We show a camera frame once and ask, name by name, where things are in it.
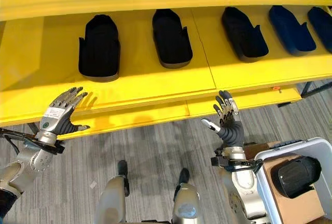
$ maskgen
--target navy blue shoe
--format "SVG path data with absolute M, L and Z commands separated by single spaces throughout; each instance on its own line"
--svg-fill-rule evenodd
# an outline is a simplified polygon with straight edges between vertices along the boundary
M 316 49 L 307 23 L 301 25 L 289 10 L 281 5 L 274 5 L 269 11 L 269 17 L 279 39 L 290 54 L 299 56 Z
M 323 45 L 332 53 L 332 16 L 319 7 L 312 7 L 308 17 Z

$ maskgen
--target cardboard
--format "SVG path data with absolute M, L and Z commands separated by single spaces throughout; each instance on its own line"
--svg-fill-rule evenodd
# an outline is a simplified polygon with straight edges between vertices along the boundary
M 272 182 L 271 169 L 277 164 L 297 157 L 299 155 L 278 157 L 273 160 L 265 160 L 263 164 L 267 181 L 284 224 L 304 224 L 324 216 L 324 210 L 316 190 L 308 191 L 294 199 L 290 199 L 281 195 Z

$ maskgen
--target gray carpet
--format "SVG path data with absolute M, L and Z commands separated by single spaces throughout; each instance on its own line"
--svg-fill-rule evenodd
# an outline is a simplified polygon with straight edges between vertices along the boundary
M 318 81 L 312 87 L 326 82 Z M 244 110 L 245 142 L 316 136 L 330 140 L 331 106 L 330 89 L 283 108 Z M 22 125 L 15 129 L 29 132 Z M 55 156 L 51 167 L 15 203 L 5 223 L 93 223 L 99 195 L 116 174 L 121 159 L 129 164 L 127 221 L 170 220 L 177 177 L 185 166 L 200 192 L 205 223 L 231 223 L 217 169 L 210 166 L 210 157 L 219 145 L 218 137 L 199 119 L 73 139 L 66 142 L 64 154 Z M 14 157 L 13 149 L 2 140 L 0 166 Z

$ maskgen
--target label on robot hand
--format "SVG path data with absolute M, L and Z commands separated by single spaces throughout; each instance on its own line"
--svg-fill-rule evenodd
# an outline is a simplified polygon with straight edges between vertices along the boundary
M 64 113 L 65 109 L 57 108 L 57 107 L 49 107 L 44 113 L 44 117 L 59 119 L 61 115 Z
M 193 205 L 184 203 L 177 209 L 179 215 L 183 218 L 192 218 L 196 215 L 196 209 Z

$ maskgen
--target white plastic bin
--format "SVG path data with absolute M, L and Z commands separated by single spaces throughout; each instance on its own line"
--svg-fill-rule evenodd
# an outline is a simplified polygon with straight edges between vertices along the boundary
M 321 164 L 322 172 L 320 178 L 314 183 L 321 205 L 326 213 L 325 217 L 332 219 L 332 146 L 323 138 L 315 137 L 306 141 L 300 141 L 275 149 L 265 150 L 258 153 L 255 157 L 263 159 L 285 155 L 287 153 L 309 156 L 318 159 Z M 264 169 L 261 167 L 257 172 L 257 189 L 262 197 L 268 215 L 273 224 L 281 224 L 278 209 L 274 202 L 271 189 L 266 179 Z

